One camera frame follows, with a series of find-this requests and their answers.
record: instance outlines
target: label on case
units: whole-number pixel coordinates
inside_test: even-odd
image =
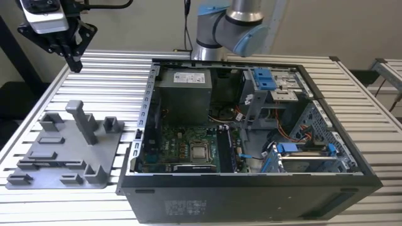
[[[203,73],[183,73],[176,72],[174,82],[180,83],[206,83],[206,76]]]

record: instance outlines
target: aluminum extrusion table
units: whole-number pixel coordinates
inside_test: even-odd
[[[138,225],[124,196],[115,194],[123,154],[134,139],[138,112],[152,58],[190,58],[188,53],[87,51],[82,73],[67,66],[55,78],[19,130],[0,152],[0,223],[16,225]],[[273,223],[273,225],[399,226],[402,225],[402,125],[354,78],[341,62],[329,57],[257,55],[230,61],[302,64],[323,92],[339,121],[382,180],[371,196],[329,222]],[[95,118],[116,116],[126,122],[110,184],[103,190],[7,190],[7,176],[16,168],[42,129],[46,112],[64,112],[71,99],[84,101]],[[219,225],[266,225],[239,223]]]

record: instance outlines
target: black cable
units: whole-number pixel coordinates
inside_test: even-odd
[[[190,8],[191,8],[191,0],[183,0],[184,3],[184,49],[187,50],[187,38],[188,38],[188,43],[190,43],[190,47],[192,50],[192,42],[191,42],[191,38],[190,38],[190,33],[188,33],[188,28],[187,28],[187,18],[188,18],[188,14],[190,14]]]
[[[266,151],[270,143],[273,142],[273,137],[275,136],[275,134],[278,133],[278,129],[273,129],[267,135],[266,135],[266,142],[265,142],[265,145],[263,145],[263,148],[262,148],[262,152]]]
[[[381,85],[379,85],[379,87],[378,87],[378,90],[377,90],[377,92],[375,92],[375,95],[374,95],[374,97],[377,97],[377,95],[378,95],[378,92],[379,92],[379,90],[381,90],[381,88],[382,88],[382,86],[383,86],[383,84],[385,84],[385,81],[386,81],[386,80],[383,80],[383,81],[382,81],[382,84],[381,84]]]
[[[84,9],[123,9],[131,6],[134,0],[128,0],[128,2],[123,5],[90,5],[90,0],[84,0]]]
[[[397,105],[397,101],[395,101],[395,102],[393,103],[393,105],[391,105],[390,112],[394,110],[395,105]]]
[[[307,135],[303,135],[302,138],[297,141],[297,143],[299,143],[302,141],[302,139],[305,139],[307,137]]]
[[[19,9],[23,10],[23,6],[21,6],[20,0],[15,0],[15,3],[17,4]]]

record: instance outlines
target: gray fixture plate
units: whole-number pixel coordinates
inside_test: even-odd
[[[79,131],[75,120],[64,121],[64,123],[56,123],[59,132],[47,132],[42,130],[36,141],[33,142],[23,160],[31,161],[32,159],[28,156],[32,155],[32,152],[36,153],[52,153],[56,152],[55,160],[48,161],[84,161],[87,166],[91,166],[92,170],[98,171],[99,166],[102,166],[104,173],[99,175],[99,178],[95,178],[96,175],[84,175],[87,166],[83,166],[80,169],[71,169],[72,167],[58,166],[58,167],[46,167],[46,163],[42,163],[44,166],[39,167],[36,170],[21,170],[17,168],[15,173],[11,175],[16,178],[21,175],[28,174],[31,177],[28,179],[29,183],[24,185],[13,185],[11,182],[5,185],[8,189],[102,189],[107,186],[108,175],[112,168],[112,163],[115,159],[116,149],[120,141],[122,131],[124,122],[119,121],[119,126],[122,128],[119,133],[106,133],[103,127],[103,121],[96,121],[98,130],[95,135],[98,138],[98,143],[95,145],[88,145],[86,139]],[[43,137],[63,137],[66,139],[63,144],[39,144],[39,140]],[[83,179],[82,183],[74,183],[74,175],[78,174]],[[71,180],[71,183],[62,183],[62,175],[66,175],[66,178]],[[88,179],[98,180],[96,183],[90,183]]]

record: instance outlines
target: wire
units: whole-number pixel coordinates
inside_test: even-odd
[[[309,128],[309,126],[301,125],[301,128],[305,130],[305,129]],[[306,136],[307,136],[309,139],[311,139],[311,132],[307,132],[307,133],[305,134],[305,137],[306,137]]]
[[[238,106],[238,105],[234,107],[234,109],[236,110],[236,112],[238,112],[238,113],[240,113],[240,114],[242,114],[242,112],[240,112],[240,108],[239,108],[239,106]]]
[[[188,28],[187,28],[187,18],[190,14],[191,0],[183,0],[183,3],[184,3],[184,49],[187,50],[187,38],[188,38],[188,43],[192,51],[192,42],[191,42]]]
[[[391,105],[390,112],[394,110],[395,105],[397,105],[397,101],[394,101],[394,103],[393,103],[393,105]]]
[[[253,157],[251,155],[249,155],[249,154],[239,154],[239,157],[243,157],[243,158],[246,158],[246,159],[257,159],[257,160],[265,160],[263,158],[257,158],[257,157]]]
[[[307,135],[303,135],[302,138],[297,141],[297,143],[299,143],[306,137]]]
[[[222,120],[219,120],[219,119],[215,119],[212,116],[210,116],[208,115],[208,118],[212,120],[212,121],[215,121],[215,122],[218,122],[218,123],[231,123],[231,122],[234,122],[234,121],[222,121]]]
[[[124,9],[131,6],[134,0],[128,0],[128,2],[123,5],[90,5],[90,0],[84,1],[84,9]]]
[[[375,92],[374,97],[377,97],[378,92],[379,92],[379,90],[381,90],[381,88],[382,88],[382,86],[383,86],[383,84],[385,84],[385,81],[386,81],[386,79],[383,79],[383,81],[382,81],[382,83],[381,83],[381,85],[379,85],[379,87],[378,87],[378,90],[377,90],[377,92]]]
[[[269,109],[269,114],[266,116],[266,118],[269,119],[271,117],[271,109]]]
[[[295,143],[297,143],[298,140],[293,139],[293,138],[286,134],[286,132],[283,131],[282,125],[281,125],[281,123],[279,123],[278,109],[275,109],[275,118],[277,118],[277,124],[278,124],[278,131],[279,131],[281,135],[282,135],[286,139],[289,139],[291,142],[295,142]]]
[[[273,140],[271,143],[269,144],[269,146],[266,147],[266,149],[270,149],[270,147],[273,146],[274,143],[275,143],[275,141]]]

